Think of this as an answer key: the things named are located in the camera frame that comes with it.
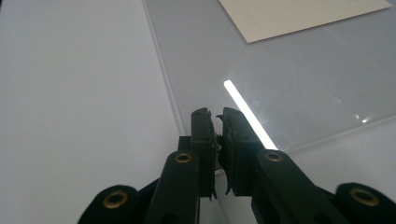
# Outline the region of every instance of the cardboard sheet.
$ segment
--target cardboard sheet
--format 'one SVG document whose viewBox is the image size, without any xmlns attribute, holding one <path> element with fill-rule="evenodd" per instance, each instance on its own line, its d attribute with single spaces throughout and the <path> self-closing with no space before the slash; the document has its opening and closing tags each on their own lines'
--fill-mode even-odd
<svg viewBox="0 0 396 224">
<path fill-rule="evenodd" d="M 391 7 L 385 0 L 220 0 L 248 43 Z"/>
</svg>

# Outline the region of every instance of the white light strip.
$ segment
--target white light strip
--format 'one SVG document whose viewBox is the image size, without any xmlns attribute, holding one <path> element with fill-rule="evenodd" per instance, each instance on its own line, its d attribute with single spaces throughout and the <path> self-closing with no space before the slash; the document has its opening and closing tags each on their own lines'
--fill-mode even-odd
<svg viewBox="0 0 396 224">
<path fill-rule="evenodd" d="M 254 116 L 253 112 L 251 112 L 248 104 L 245 102 L 244 98 L 242 98 L 241 94 L 236 89 L 231 80 L 225 81 L 224 87 L 227 89 L 228 93 L 230 93 L 231 97 L 233 97 L 233 100 L 235 101 L 236 105 L 238 105 L 242 113 L 244 113 L 248 123 L 253 128 L 253 131 L 257 134 L 260 141 L 262 141 L 262 144 L 265 146 L 265 148 L 277 150 L 274 142 L 271 140 L 270 136 L 268 136 L 268 133 L 264 130 L 256 116 Z"/>
</svg>

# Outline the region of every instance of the transparent acrylic sheet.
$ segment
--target transparent acrylic sheet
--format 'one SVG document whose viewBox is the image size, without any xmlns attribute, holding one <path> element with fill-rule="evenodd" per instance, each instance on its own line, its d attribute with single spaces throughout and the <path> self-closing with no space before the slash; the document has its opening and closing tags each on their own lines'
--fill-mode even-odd
<svg viewBox="0 0 396 224">
<path fill-rule="evenodd" d="M 237 108 L 228 79 L 281 150 L 396 114 L 394 7 L 247 44 L 218 0 L 145 3 L 185 134 L 195 109 Z"/>
</svg>

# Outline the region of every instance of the beige paper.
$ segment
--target beige paper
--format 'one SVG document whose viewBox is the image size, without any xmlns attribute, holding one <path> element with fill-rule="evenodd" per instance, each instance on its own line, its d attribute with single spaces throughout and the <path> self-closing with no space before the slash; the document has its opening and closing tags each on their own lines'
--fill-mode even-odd
<svg viewBox="0 0 396 224">
<path fill-rule="evenodd" d="M 376 11 L 385 0 L 220 0 L 248 43 Z"/>
</svg>

